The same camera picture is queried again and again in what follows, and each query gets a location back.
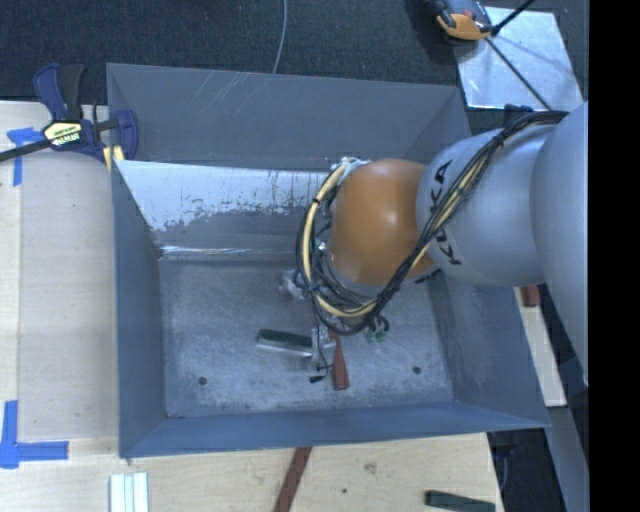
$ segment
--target black cable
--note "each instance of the black cable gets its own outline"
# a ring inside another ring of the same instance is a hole
[[[527,0],[524,4],[522,4],[515,11],[513,11],[511,14],[509,14],[509,16],[507,16],[500,23],[498,23],[495,27],[493,27],[493,29],[491,30],[491,35],[494,36],[494,37],[497,36],[498,33],[504,28],[504,26],[506,24],[508,24],[513,18],[518,16],[522,11],[524,11],[527,7],[529,7],[535,1],[536,0]]]
[[[316,233],[316,237],[320,237],[322,233],[324,233],[327,229],[331,227],[331,221],[327,222],[321,229]]]
[[[328,278],[323,279],[322,286],[328,288],[333,294],[340,297],[347,306],[357,308],[362,305],[363,301],[367,301],[370,297],[365,297],[352,290],[346,288],[333,273],[333,269],[329,263],[324,262],[326,252],[318,251],[316,259],[318,261],[317,268],[320,270],[320,274],[325,276],[328,274]]]
[[[273,65],[272,74],[275,75],[280,64],[280,57],[282,56],[282,47],[284,46],[284,36],[287,33],[287,0],[282,0],[282,34],[280,35],[280,46],[278,47],[278,55],[276,56],[276,62]]]
[[[500,494],[504,498],[504,490],[507,487],[507,482],[509,481],[509,458],[504,457],[502,459],[502,478],[500,479],[499,489]]]
[[[536,89],[533,87],[533,85],[531,85],[529,83],[529,81],[524,76],[522,76],[520,71],[518,71],[516,69],[516,67],[511,63],[511,61],[509,59],[507,59],[507,57],[498,49],[498,47],[491,41],[491,39],[487,38],[487,39],[485,39],[485,41],[487,41],[487,44],[489,46],[491,46],[491,48],[494,49],[494,51],[503,60],[503,62],[507,66],[509,66],[511,71],[513,71],[515,73],[515,75],[527,87],[527,89],[529,89],[531,91],[531,93],[538,99],[538,101],[544,105],[544,108],[546,108],[547,110],[552,110],[551,106],[546,101],[544,101],[544,98],[542,98],[542,96],[540,96],[540,94],[538,93],[538,91],[536,91]]]
[[[367,327],[371,327],[371,325],[384,325],[384,322],[380,320],[380,313],[382,309],[400,289],[400,285],[411,270],[413,262],[420,255],[422,250],[431,242],[431,240],[433,240],[433,238],[435,238],[436,234],[438,234],[445,227],[445,225],[455,217],[455,215],[460,211],[460,208],[462,208],[462,206],[469,199],[469,197],[475,190],[480,178],[491,162],[493,155],[504,146],[504,143],[506,141],[508,141],[511,137],[526,129],[527,127],[539,124],[556,124],[560,122],[566,115],[567,112],[556,111],[533,112],[525,114],[524,116],[514,119],[513,121],[508,123],[507,126],[505,126],[505,128],[497,136],[493,137],[484,146],[482,146],[480,150],[478,150],[476,154],[471,158],[471,160],[467,163],[462,172],[458,175],[453,184],[445,193],[442,201],[438,204],[431,217],[427,221],[426,225],[424,226],[414,250],[402,262],[402,264],[398,267],[384,289],[378,294],[376,299],[374,299],[375,306],[373,307],[373,309],[368,313],[364,313],[361,317],[361,320],[356,321],[355,324],[345,323],[345,321],[340,318],[337,319],[337,321],[339,322],[339,324],[337,324],[334,319],[326,316],[327,313],[318,302],[317,293],[319,293],[319,290],[316,290],[317,283],[311,282],[303,271],[301,244],[304,233],[304,225],[310,212],[310,209],[307,209],[303,222],[301,223],[298,230],[298,236],[296,238],[296,263],[298,265],[298,269],[300,270],[300,274],[305,283],[305,286],[310,292],[311,300],[317,318],[330,329],[333,329],[338,334],[345,336],[357,334],[361,330]],[[326,276],[322,275],[322,278],[323,280],[326,280]],[[331,303],[329,297],[323,295],[323,299],[326,302]]]
[[[357,308],[362,305],[362,302],[355,300],[350,297],[349,290],[344,288],[340,282],[335,279],[333,275],[331,275],[330,279],[327,279],[325,276],[325,271],[322,268],[322,253],[317,253],[315,257],[312,257],[313,260],[313,270],[315,270],[315,274],[320,276],[319,282],[316,283],[316,289],[329,291],[333,297],[331,303],[336,304],[339,307],[350,307]]]
[[[327,358],[324,357],[324,352],[322,352],[322,346],[320,343],[320,323],[318,322],[318,317],[316,316],[315,311],[313,312],[313,319],[316,327],[316,342],[318,344],[318,353],[320,354],[320,357],[322,358],[322,362],[324,363],[324,366],[322,367],[322,369],[324,369],[324,375],[316,375],[314,377],[310,377],[309,382],[311,382],[311,384],[314,384],[316,382],[320,382],[321,380],[326,379],[327,376],[329,375],[329,368],[331,368],[331,366],[329,366],[329,363],[327,362]]]

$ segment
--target wooden plank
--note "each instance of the wooden plank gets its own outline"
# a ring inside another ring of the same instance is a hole
[[[154,512],[272,510],[293,449],[121,460],[116,438],[74,440],[70,459],[3,471],[0,509],[92,512],[107,509],[114,473],[146,472]],[[498,492],[484,434],[316,447],[293,500],[293,512],[386,512],[433,509],[439,490],[496,503]]]
[[[91,107],[83,108],[91,118]],[[107,115],[106,107],[98,108],[100,120]],[[48,122],[49,112],[37,102],[0,102],[2,133],[38,130]],[[3,135],[0,150],[11,147]],[[23,157],[23,183],[13,187],[14,164],[0,164],[0,372],[6,375],[0,399],[20,400],[21,441],[115,435],[113,221],[106,167],[46,149]],[[25,218],[27,229],[21,226]],[[23,287],[27,295],[21,295]]]

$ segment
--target metal sheet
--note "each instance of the metal sheet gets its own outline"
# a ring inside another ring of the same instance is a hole
[[[138,117],[137,160],[325,171],[344,155],[426,163],[466,136],[454,87],[125,64],[107,71],[112,111]]]
[[[487,7],[494,25],[511,9]],[[556,110],[574,110],[582,103],[562,35],[553,14],[524,11],[492,38],[519,73]],[[504,108],[506,103],[545,106],[485,41],[454,48],[467,105]]]
[[[109,512],[149,512],[149,483],[146,473],[111,475]]]

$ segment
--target small metal part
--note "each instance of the small metal part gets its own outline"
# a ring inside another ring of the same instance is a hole
[[[335,343],[330,339],[321,336],[322,350],[330,350]],[[312,361],[320,361],[317,337],[303,336],[286,331],[275,329],[260,329],[258,332],[258,346],[261,348],[275,349],[302,357],[311,357]]]
[[[149,486],[146,473],[111,475],[109,512],[149,512]]]
[[[308,299],[308,296],[305,293],[304,287],[298,283],[299,274],[295,268],[286,270],[285,272],[283,272],[281,279],[282,279],[282,282],[278,287],[280,292],[289,294],[291,295],[291,297],[297,300]]]
[[[323,364],[323,354],[320,349],[320,332],[317,327],[311,329],[311,359],[309,360],[309,367],[313,371],[320,371]]]

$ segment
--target reddish brown stick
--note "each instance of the reddish brown stick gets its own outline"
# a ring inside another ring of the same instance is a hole
[[[304,468],[307,467],[307,461],[311,455],[311,446],[305,446],[296,448],[287,471],[287,476],[284,478],[282,487],[280,488],[280,495],[273,512],[289,512],[291,505],[293,504],[293,498],[296,496],[298,485],[302,480],[302,474]]]
[[[331,371],[333,387],[337,391],[342,391],[348,389],[351,385],[349,374],[347,373],[347,364],[344,361],[344,353],[342,352],[342,342],[340,341],[340,335],[331,329],[329,329],[329,337],[336,343],[336,350],[333,353],[333,369]]]
[[[533,284],[531,286],[522,286],[520,288],[520,298],[522,299],[522,305],[525,308],[535,308],[540,305],[540,291],[538,286]]]

